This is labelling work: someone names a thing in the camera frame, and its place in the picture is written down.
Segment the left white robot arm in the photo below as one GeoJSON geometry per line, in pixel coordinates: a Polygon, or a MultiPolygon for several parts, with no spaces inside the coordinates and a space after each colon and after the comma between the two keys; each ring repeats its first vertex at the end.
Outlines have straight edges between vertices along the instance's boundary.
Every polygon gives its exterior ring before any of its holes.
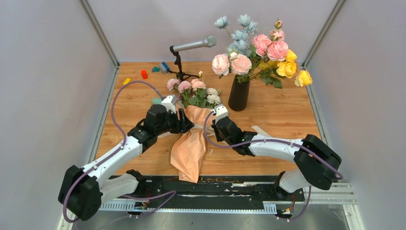
{"type": "Polygon", "coordinates": [[[153,146],[160,135],[165,133],[187,133],[194,123],[187,118],[183,109],[168,109],[154,104],[146,117],[132,128],[123,140],[97,160],[82,167],[72,165],[64,175],[58,195],[63,205],[66,221],[72,223],[67,212],[77,219],[89,220],[104,203],[123,195],[132,194],[141,198],[146,194],[147,185],[136,170],[111,179],[113,173],[153,146]]]}

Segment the peach paper bouquet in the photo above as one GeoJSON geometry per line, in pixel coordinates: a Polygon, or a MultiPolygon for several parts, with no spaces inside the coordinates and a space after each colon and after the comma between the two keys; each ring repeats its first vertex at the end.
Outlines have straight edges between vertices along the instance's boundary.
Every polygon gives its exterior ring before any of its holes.
{"type": "Polygon", "coordinates": [[[197,183],[206,153],[205,135],[214,135],[212,128],[206,126],[206,130],[203,129],[204,120],[211,109],[221,103],[221,90],[207,88],[200,79],[180,81],[175,78],[168,80],[167,88],[175,93],[178,106],[184,109],[186,117],[194,124],[173,145],[170,163],[179,170],[181,181],[197,183]]]}

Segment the beige ribbon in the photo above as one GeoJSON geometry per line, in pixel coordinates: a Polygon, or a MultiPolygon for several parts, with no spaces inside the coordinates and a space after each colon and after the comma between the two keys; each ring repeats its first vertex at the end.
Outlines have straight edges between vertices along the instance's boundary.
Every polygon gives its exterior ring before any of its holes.
{"type": "MultiPolygon", "coordinates": [[[[270,137],[270,135],[268,133],[266,133],[263,129],[261,129],[259,126],[251,126],[251,127],[257,133],[270,137]]],[[[195,125],[192,129],[203,130],[203,126],[202,125],[195,125]]],[[[208,136],[213,136],[214,135],[214,129],[211,128],[211,127],[206,128],[206,133],[207,133],[208,136]]],[[[172,135],[172,133],[166,132],[164,134],[159,135],[158,138],[163,138],[163,137],[166,137],[166,136],[169,136],[169,135],[172,135]]]]}

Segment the black microphone tripod stand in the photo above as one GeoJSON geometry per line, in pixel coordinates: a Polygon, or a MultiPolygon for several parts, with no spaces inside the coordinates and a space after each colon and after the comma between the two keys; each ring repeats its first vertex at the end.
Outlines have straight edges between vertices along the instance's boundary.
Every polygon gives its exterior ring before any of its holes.
{"type": "Polygon", "coordinates": [[[195,77],[200,79],[201,77],[198,75],[193,75],[193,74],[187,74],[185,72],[183,72],[182,70],[182,63],[181,63],[181,57],[179,55],[178,52],[175,52],[171,49],[171,53],[175,56],[176,60],[174,62],[174,64],[178,67],[179,71],[178,72],[174,72],[172,70],[169,71],[169,73],[175,74],[176,78],[179,79],[180,81],[185,81],[191,77],[195,77]]]}

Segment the yellow block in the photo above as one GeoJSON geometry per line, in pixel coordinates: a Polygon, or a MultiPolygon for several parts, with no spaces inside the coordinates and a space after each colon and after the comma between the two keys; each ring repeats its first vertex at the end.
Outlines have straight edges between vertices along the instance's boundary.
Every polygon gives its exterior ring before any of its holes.
{"type": "Polygon", "coordinates": [[[125,81],[123,82],[123,85],[127,85],[131,81],[130,78],[126,78],[125,81]]]}

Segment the black vase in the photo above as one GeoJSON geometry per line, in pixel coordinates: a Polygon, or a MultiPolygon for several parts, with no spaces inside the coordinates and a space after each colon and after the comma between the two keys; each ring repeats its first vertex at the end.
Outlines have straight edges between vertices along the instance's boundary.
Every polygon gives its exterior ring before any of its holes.
{"type": "Polygon", "coordinates": [[[248,103],[250,82],[240,83],[237,78],[234,79],[231,92],[228,100],[228,105],[231,110],[242,111],[248,103]]]}

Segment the teal toy microphone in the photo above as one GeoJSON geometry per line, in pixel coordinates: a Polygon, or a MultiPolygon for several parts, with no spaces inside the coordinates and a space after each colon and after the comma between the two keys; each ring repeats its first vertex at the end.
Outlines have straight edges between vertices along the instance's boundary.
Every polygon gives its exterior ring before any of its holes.
{"type": "Polygon", "coordinates": [[[162,103],[161,98],[153,98],[153,100],[152,100],[152,104],[161,104],[161,103],[162,103]]]}

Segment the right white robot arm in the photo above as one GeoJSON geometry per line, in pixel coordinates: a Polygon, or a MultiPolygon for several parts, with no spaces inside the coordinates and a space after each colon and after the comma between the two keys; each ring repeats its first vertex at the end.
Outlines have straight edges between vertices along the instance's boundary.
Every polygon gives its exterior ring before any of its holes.
{"type": "Polygon", "coordinates": [[[297,168],[281,172],[273,193],[279,200],[286,200],[298,189],[313,186],[329,190],[338,173],[342,159],[315,135],[303,139],[272,138],[257,132],[242,131],[229,117],[212,121],[216,140],[227,143],[243,156],[262,156],[282,159],[296,164],[297,168]]]}

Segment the flowers in vase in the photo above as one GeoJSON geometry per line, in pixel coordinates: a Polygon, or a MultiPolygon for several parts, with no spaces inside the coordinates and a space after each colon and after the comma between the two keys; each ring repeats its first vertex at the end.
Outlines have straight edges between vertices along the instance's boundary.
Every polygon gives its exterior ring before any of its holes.
{"type": "Polygon", "coordinates": [[[218,77],[233,74],[238,83],[260,79],[278,89],[286,79],[294,79],[297,87],[313,83],[310,73],[299,69],[297,55],[285,40],[281,20],[274,23],[269,34],[259,34],[258,23],[247,14],[240,15],[237,22],[242,28],[228,33],[232,43],[224,54],[212,60],[212,70],[218,77]]]}

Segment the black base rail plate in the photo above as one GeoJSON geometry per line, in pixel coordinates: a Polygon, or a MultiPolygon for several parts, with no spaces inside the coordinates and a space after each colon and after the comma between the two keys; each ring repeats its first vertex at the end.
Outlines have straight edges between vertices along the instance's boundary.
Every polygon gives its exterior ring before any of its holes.
{"type": "Polygon", "coordinates": [[[177,176],[146,177],[141,197],[163,195],[152,201],[120,197],[104,205],[107,210],[145,214],[159,212],[221,214],[298,214],[303,205],[328,204],[338,185],[324,191],[308,187],[283,198],[277,197],[276,176],[202,176],[197,183],[181,181],[177,176]]]}

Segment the silver microphone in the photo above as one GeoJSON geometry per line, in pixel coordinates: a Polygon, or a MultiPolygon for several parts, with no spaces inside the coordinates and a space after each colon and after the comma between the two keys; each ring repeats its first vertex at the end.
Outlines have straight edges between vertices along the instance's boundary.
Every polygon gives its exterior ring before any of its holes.
{"type": "Polygon", "coordinates": [[[181,52],[185,50],[197,49],[202,47],[213,47],[217,44],[215,36],[208,36],[201,40],[188,42],[180,45],[171,46],[169,49],[171,52],[181,52]]]}

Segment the red block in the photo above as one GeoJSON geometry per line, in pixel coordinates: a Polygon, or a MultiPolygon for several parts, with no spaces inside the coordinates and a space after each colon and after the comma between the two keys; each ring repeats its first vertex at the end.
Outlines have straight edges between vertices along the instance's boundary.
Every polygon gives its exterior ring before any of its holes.
{"type": "Polygon", "coordinates": [[[148,79],[148,74],[147,74],[147,71],[146,70],[141,70],[141,76],[142,76],[142,78],[143,79],[148,79]]]}

